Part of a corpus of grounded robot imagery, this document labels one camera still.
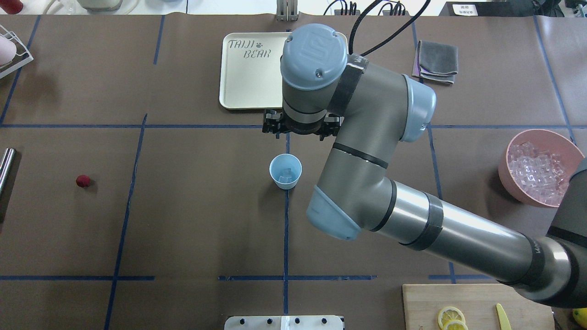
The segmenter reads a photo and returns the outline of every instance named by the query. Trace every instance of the bowl of ice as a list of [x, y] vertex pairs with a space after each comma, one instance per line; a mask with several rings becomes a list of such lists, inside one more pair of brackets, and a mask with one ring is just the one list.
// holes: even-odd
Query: bowl of ice
[[525, 130], [510, 141], [498, 166], [505, 189], [524, 204], [558, 207], [583, 153], [550, 130]]

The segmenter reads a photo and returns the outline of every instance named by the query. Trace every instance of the folded cloth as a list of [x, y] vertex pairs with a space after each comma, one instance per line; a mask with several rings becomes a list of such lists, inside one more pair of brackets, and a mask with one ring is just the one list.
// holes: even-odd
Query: folded cloth
[[412, 75], [418, 78], [454, 83], [458, 73], [458, 47], [420, 40]]

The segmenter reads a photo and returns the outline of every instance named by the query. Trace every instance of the lemon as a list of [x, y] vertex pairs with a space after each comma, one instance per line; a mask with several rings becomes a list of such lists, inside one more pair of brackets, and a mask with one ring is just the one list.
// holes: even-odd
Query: lemon
[[580, 326], [587, 329], [587, 308], [573, 309], [573, 317]]
[[454, 306], [446, 306], [438, 312], [438, 326], [440, 329], [444, 329], [444, 326], [453, 320], [460, 321], [463, 325], [465, 324], [465, 315], [463, 315], [463, 312], [461, 312], [460, 309]]
[[457, 319], [448, 321], [445, 325], [443, 330], [469, 330], [463, 321], [459, 321]]

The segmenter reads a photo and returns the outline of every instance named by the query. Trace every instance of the gray robot arm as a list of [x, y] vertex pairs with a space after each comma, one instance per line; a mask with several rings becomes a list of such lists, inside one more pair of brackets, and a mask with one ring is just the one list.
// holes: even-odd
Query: gray robot arm
[[[530, 300], [587, 307], [587, 161], [548, 236], [527, 237], [385, 177], [397, 143], [415, 141], [430, 121], [432, 89], [348, 55], [344, 40], [320, 24], [291, 33], [281, 72], [284, 111], [266, 112], [264, 132], [337, 135], [308, 207], [315, 227], [343, 240], [374, 231], [487, 274]], [[339, 128], [327, 111], [344, 118]]]

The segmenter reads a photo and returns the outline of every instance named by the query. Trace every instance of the wooden cutting board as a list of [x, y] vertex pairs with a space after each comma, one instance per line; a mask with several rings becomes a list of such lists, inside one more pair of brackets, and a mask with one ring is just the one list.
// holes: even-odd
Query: wooden cutting board
[[469, 330], [500, 330], [495, 305], [500, 303], [512, 330], [553, 330], [550, 307], [520, 296], [503, 284], [404, 284], [407, 330], [439, 330], [437, 314], [455, 306], [465, 315]]

